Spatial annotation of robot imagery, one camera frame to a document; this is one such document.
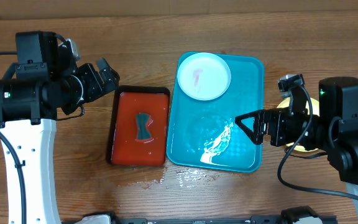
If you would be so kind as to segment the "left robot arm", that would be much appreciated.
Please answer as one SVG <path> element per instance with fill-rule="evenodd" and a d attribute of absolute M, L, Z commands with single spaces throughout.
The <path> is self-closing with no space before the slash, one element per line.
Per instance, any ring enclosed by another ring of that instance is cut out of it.
<path fill-rule="evenodd" d="M 0 140 L 9 223 L 60 223 L 53 148 L 57 112 L 76 117 L 84 104 L 116 90 L 105 59 L 77 66 L 76 44 L 45 31 L 16 34 L 17 62 L 0 79 Z"/>

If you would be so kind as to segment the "light blue plate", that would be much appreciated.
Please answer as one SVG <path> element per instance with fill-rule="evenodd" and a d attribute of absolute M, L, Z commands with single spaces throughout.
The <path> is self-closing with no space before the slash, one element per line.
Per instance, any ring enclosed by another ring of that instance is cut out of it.
<path fill-rule="evenodd" d="M 201 101 L 215 100 L 229 88 L 231 71 L 220 56 L 200 52 L 179 64 L 177 80 L 181 90 L 189 97 Z"/>

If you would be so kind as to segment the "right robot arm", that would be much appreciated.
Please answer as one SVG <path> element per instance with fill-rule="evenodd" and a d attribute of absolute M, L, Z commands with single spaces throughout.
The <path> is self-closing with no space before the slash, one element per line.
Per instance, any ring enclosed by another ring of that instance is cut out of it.
<path fill-rule="evenodd" d="M 260 145 L 265 135 L 270 143 L 280 147 L 291 144 L 281 160 L 277 177 L 295 190 L 334 195 L 352 199 L 358 216 L 358 78 L 331 77 L 319 81 L 319 113 L 313 105 L 301 74 L 285 75 L 278 80 L 283 98 L 289 98 L 286 108 L 257 110 L 236 116 L 235 123 L 248 138 Z M 282 169 L 295 146 L 305 150 L 321 150 L 328 157 L 346 192 L 302 187 L 285 181 Z"/>

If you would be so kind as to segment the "yellow plate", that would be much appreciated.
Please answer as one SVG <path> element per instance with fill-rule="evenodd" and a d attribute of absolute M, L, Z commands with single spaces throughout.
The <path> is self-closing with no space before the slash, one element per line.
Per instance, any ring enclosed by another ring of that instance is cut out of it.
<path fill-rule="evenodd" d="M 286 108 L 286 107 L 289 107 L 289 104 L 290 104 L 290 99 L 285 98 L 281 103 L 278 104 L 277 108 Z M 311 104 L 312 104 L 312 107 L 313 107 L 313 114 L 316 115 L 316 116 L 319 116 L 319 101 L 314 99 L 314 98 L 311 98 Z M 306 102 L 305 108 L 308 110 L 308 114 L 310 114 L 310 109 L 309 109 L 308 102 Z M 315 152 L 317 150 L 318 149 L 316 148 L 316 149 L 307 151 L 305 149 L 305 147 L 301 146 L 301 145 L 297 145 L 295 147 L 295 152 L 299 152 L 299 153 L 302 153 L 302 154 L 306 154 L 306 153 L 309 153 L 309 152 Z"/>

